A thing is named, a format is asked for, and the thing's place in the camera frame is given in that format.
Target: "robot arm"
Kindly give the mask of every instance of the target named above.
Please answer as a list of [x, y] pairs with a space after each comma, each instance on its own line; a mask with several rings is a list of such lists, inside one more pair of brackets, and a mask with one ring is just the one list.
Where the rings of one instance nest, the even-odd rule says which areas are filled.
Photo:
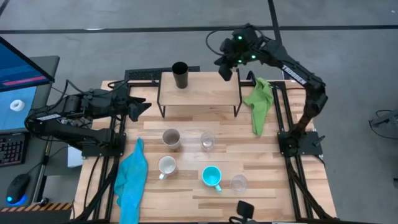
[[264, 35], [258, 37], [256, 31], [250, 24], [235, 30], [232, 33], [233, 39], [225, 39], [221, 44], [223, 56], [215, 64], [220, 66], [220, 75], [228, 81], [232, 75], [232, 67], [259, 60], [262, 64], [280, 68], [304, 87], [306, 98], [303, 116], [283, 136], [287, 148], [284, 155], [294, 156], [305, 138], [305, 128], [321, 112], [328, 100], [325, 94], [326, 85], [321, 78], [290, 57], [282, 44]]
[[114, 156], [124, 149], [123, 133], [113, 129], [92, 130], [74, 126], [74, 120], [89, 120], [120, 116], [129, 116], [137, 121], [141, 113], [151, 106], [144, 103], [145, 98], [129, 96], [129, 88], [119, 84], [113, 91], [90, 90], [69, 95], [54, 105], [32, 109], [25, 120], [26, 129], [41, 138], [53, 136], [69, 145], [82, 150], [83, 156]]

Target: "keyboard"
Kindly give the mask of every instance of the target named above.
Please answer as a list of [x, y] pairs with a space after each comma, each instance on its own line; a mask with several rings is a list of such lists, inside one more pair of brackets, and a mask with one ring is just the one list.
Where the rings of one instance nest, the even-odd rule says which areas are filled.
[[[189, 72], [200, 72], [199, 66], [188, 67]], [[172, 68], [130, 69], [124, 72], [125, 80], [159, 80], [162, 72], [172, 72]]]
[[0, 167], [23, 164], [27, 133], [0, 134]]

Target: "white mug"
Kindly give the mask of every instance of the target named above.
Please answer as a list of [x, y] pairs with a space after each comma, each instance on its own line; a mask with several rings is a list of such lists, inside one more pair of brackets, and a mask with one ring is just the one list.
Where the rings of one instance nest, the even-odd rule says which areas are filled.
[[162, 136], [163, 143], [171, 150], [181, 146], [180, 133], [176, 129], [167, 129]]
[[171, 156], [164, 156], [159, 160], [159, 170], [161, 174], [159, 176], [160, 180], [164, 180], [168, 175], [173, 174], [177, 169], [177, 161]]

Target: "computer mouse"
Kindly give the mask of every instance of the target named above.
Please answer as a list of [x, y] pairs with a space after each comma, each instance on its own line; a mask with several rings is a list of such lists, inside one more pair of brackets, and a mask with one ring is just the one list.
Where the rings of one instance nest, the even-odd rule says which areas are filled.
[[29, 174], [21, 174], [18, 175], [8, 186], [6, 202], [8, 204], [15, 204], [19, 202], [22, 197], [25, 195], [25, 190], [27, 185], [29, 184], [30, 177]]

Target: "mug handle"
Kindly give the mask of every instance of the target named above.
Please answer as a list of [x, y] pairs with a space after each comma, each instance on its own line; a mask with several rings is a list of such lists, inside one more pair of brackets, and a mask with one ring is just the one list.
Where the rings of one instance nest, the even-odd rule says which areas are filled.
[[220, 191], [221, 191], [221, 187], [220, 187], [220, 185], [218, 185], [218, 184], [217, 184], [217, 185], [215, 186], [215, 188], [216, 188], [216, 190], [217, 190], [218, 192], [220, 192]]
[[161, 173], [160, 176], [159, 176], [159, 180], [164, 180], [164, 179], [166, 179], [166, 177], [167, 177], [166, 174]]

